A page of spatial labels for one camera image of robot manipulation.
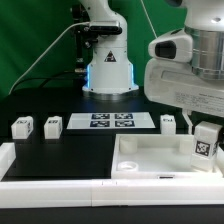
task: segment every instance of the green backdrop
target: green backdrop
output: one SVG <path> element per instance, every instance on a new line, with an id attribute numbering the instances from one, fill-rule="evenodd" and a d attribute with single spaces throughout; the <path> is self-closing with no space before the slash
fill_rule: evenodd
<path id="1" fill-rule="evenodd" d="M 185 10 L 164 0 L 144 0 L 157 35 L 183 27 Z M 0 99 L 41 53 L 73 23 L 70 7 L 77 0 L 0 1 Z M 153 33 L 140 0 L 109 0 L 111 8 L 128 22 L 128 56 L 134 64 L 135 81 L 143 85 L 148 44 Z M 49 77 L 75 66 L 74 40 L 68 33 L 27 77 Z M 29 82 L 24 86 L 35 86 Z"/>

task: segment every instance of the white block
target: white block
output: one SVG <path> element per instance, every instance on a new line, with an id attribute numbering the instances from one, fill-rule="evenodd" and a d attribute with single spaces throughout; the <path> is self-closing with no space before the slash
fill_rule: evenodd
<path id="1" fill-rule="evenodd" d="M 191 156 L 191 166 L 193 168 L 207 172 L 213 171 L 221 129 L 221 125 L 204 121 L 196 126 Z"/>
<path id="2" fill-rule="evenodd" d="M 13 139 L 27 139 L 33 131 L 32 117 L 19 117 L 11 126 Z"/>
<path id="3" fill-rule="evenodd" d="M 62 117 L 49 117 L 44 125 L 45 139 L 59 139 L 62 132 Z"/>
<path id="4" fill-rule="evenodd" d="M 138 141 L 135 137 L 123 136 L 120 138 L 120 152 L 123 154 L 134 154 L 138 151 Z"/>
<path id="5" fill-rule="evenodd" d="M 160 130 L 162 135 L 175 135 L 176 121 L 174 116 L 167 114 L 160 116 Z"/>
<path id="6" fill-rule="evenodd" d="M 3 143 L 0 147 L 0 181 L 16 158 L 15 144 Z"/>

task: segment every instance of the white tray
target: white tray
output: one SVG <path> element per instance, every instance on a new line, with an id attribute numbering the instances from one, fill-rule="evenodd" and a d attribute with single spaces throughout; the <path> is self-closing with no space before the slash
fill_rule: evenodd
<path id="1" fill-rule="evenodd" d="M 192 135 L 117 135 L 112 179 L 222 178 L 223 174 L 217 165 L 213 172 L 191 167 L 193 138 Z M 130 149 L 121 149 L 124 139 L 132 141 L 125 143 L 126 146 L 129 144 Z"/>

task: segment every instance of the white object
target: white object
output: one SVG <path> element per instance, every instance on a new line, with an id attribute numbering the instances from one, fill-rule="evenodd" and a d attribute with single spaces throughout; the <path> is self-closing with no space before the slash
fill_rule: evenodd
<path id="1" fill-rule="evenodd" d="M 134 84 L 133 65 L 127 57 L 127 22 L 113 12 L 108 0 L 80 0 L 91 22 L 117 21 L 120 35 L 99 36 L 93 46 L 93 59 L 88 66 L 84 94 L 123 94 L 138 90 Z"/>
<path id="2" fill-rule="evenodd" d="M 75 113 L 67 129 L 126 129 L 155 128 L 148 112 L 143 113 Z"/>
<path id="3" fill-rule="evenodd" d="M 0 181 L 16 158 L 15 144 L 3 143 L 0 147 Z"/>
<path id="4" fill-rule="evenodd" d="M 188 134 L 192 135 L 192 127 L 193 127 L 193 123 L 191 121 L 191 119 L 189 118 L 189 116 L 191 115 L 192 111 L 190 110 L 182 110 L 182 115 L 188 125 Z"/>
<path id="5" fill-rule="evenodd" d="M 136 138 L 135 154 L 123 154 L 120 141 L 123 137 Z M 116 135 L 112 163 L 112 179 L 203 179 L 222 178 L 220 168 L 214 172 L 196 171 L 191 167 L 192 135 Z"/>
<path id="6" fill-rule="evenodd" d="M 170 31 L 153 40 L 149 44 L 149 55 L 154 58 L 161 58 L 156 54 L 156 47 L 158 44 L 168 42 L 171 42 L 173 46 L 175 46 L 176 54 L 173 59 L 166 58 L 166 60 L 174 60 L 177 62 L 191 61 L 193 55 L 193 39 L 190 35 L 187 35 L 183 29 L 177 33 L 175 31 Z"/>
<path id="7" fill-rule="evenodd" d="M 162 135 L 175 135 L 176 121 L 174 116 L 167 114 L 160 116 L 160 130 Z"/>
<path id="8" fill-rule="evenodd" d="M 123 154 L 134 154 L 138 151 L 138 141 L 136 137 L 123 136 L 120 138 L 120 152 Z"/>
<path id="9" fill-rule="evenodd" d="M 13 139 L 27 139 L 33 131 L 33 118 L 20 117 L 11 126 Z"/>
<path id="10" fill-rule="evenodd" d="M 192 167 L 208 172 L 213 171 L 221 128 L 221 125 L 204 121 L 196 126 L 191 158 Z"/>
<path id="11" fill-rule="evenodd" d="M 62 132 L 62 117 L 49 117 L 44 125 L 45 139 L 59 139 Z"/>
<path id="12" fill-rule="evenodd" d="M 223 32 L 223 0 L 170 0 L 167 2 L 170 2 L 171 5 L 176 3 L 174 6 L 177 7 L 187 8 L 185 26 L 197 30 Z"/>
<path id="13" fill-rule="evenodd" d="M 118 163 L 117 170 L 126 172 L 138 171 L 138 164 L 132 161 L 124 161 Z"/>
<path id="14" fill-rule="evenodd" d="M 223 178 L 0 183 L 0 208 L 224 204 Z"/>
<path id="15" fill-rule="evenodd" d="M 187 63 L 151 59 L 144 91 L 151 101 L 224 117 L 224 82 L 204 80 Z"/>

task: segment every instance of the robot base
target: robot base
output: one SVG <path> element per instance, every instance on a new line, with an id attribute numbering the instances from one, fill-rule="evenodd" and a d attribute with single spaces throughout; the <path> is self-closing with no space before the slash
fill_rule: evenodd
<path id="1" fill-rule="evenodd" d="M 127 99 L 129 97 L 135 97 L 139 93 L 139 89 L 133 89 L 129 92 L 124 93 L 96 93 L 92 91 L 87 91 L 83 89 L 83 96 L 96 99 L 96 100 L 108 100 L 108 101 L 118 101 Z"/>

